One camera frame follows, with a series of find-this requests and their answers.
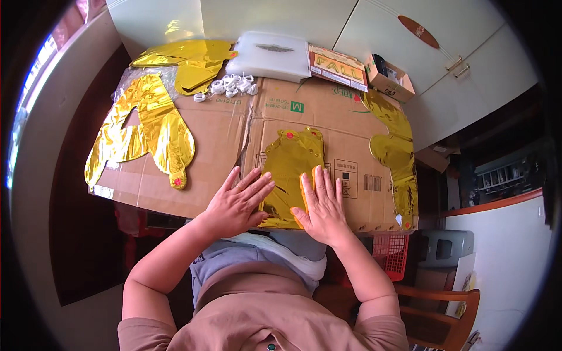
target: cabinet handle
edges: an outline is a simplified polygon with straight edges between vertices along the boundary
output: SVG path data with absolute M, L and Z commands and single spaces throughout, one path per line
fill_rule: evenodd
M 459 59 L 457 60 L 457 62 L 453 63 L 450 67 L 445 66 L 445 69 L 446 69 L 447 71 L 450 71 L 450 70 L 455 69 L 456 66 L 460 65 L 460 63 L 461 63 L 462 60 L 463 60 L 463 58 L 460 57 L 460 55 L 459 55 Z
M 469 65 L 468 65 L 468 63 L 467 63 L 467 64 L 466 64 L 466 67 L 465 67 L 465 68 L 463 68 L 463 70 L 462 70 L 462 71 L 460 71 L 460 72 L 459 72 L 458 74 L 455 74 L 455 75 L 454 75 L 454 76 L 455 76 L 455 78 L 458 78 L 458 77 L 460 77 L 461 75 L 463 75 L 463 74 L 464 74 L 464 72 L 466 72 L 466 71 L 468 71 L 468 70 L 469 70 L 469 68 L 470 68 L 470 66 L 469 66 Z

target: brown t-shirt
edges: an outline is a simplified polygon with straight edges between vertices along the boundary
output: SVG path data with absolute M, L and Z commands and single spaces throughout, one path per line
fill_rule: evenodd
M 298 276 L 268 262 L 224 268 L 201 287 L 193 319 L 179 331 L 148 318 L 117 328 L 121 351 L 254 350 L 271 335 L 277 350 L 408 350 L 395 316 L 376 316 L 354 330 L 311 299 Z

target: white string bundle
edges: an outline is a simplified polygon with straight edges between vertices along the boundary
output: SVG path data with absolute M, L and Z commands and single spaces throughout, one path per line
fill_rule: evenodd
M 227 98 L 233 98 L 236 94 L 241 93 L 256 95 L 257 94 L 257 84 L 252 84 L 254 81 L 253 76 L 239 76 L 236 74 L 225 75 L 219 80 L 215 80 L 211 83 L 210 91 L 208 96 L 204 94 L 195 94 L 193 100 L 196 102 L 203 102 L 209 99 L 213 95 L 226 94 Z

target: wrist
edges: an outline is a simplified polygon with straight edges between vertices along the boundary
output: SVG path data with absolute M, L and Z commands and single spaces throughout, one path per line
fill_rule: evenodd
M 213 226 L 213 220 L 206 212 L 202 212 L 199 216 L 187 223 L 185 227 L 189 227 L 189 233 L 197 238 L 198 241 L 211 245 L 219 240 L 218 231 Z
M 357 240 L 357 237 L 348 227 L 338 233 L 338 235 L 334 235 L 334 240 L 332 240 L 332 242 L 328 245 L 330 245 L 334 250 L 341 250 L 349 247 L 355 240 Z

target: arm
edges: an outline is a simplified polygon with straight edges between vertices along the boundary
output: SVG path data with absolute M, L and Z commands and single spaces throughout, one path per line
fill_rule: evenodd
M 133 267 L 123 288 L 123 319 L 144 317 L 174 326 L 166 294 L 179 283 L 189 264 L 214 241 L 238 235 L 267 217 L 265 212 L 252 211 L 273 189 L 271 174 L 250 185 L 260 174 L 256 168 L 232 188 L 239 172 L 238 166 L 232 170 L 207 210 Z
M 398 297 L 392 282 L 347 226 L 343 213 L 342 182 L 332 188 L 328 170 L 314 169 L 313 190 L 306 174 L 301 175 L 309 213 L 291 209 L 306 232 L 315 240 L 330 245 L 346 269 L 357 299 L 362 302 L 357 321 L 381 315 L 400 317 Z

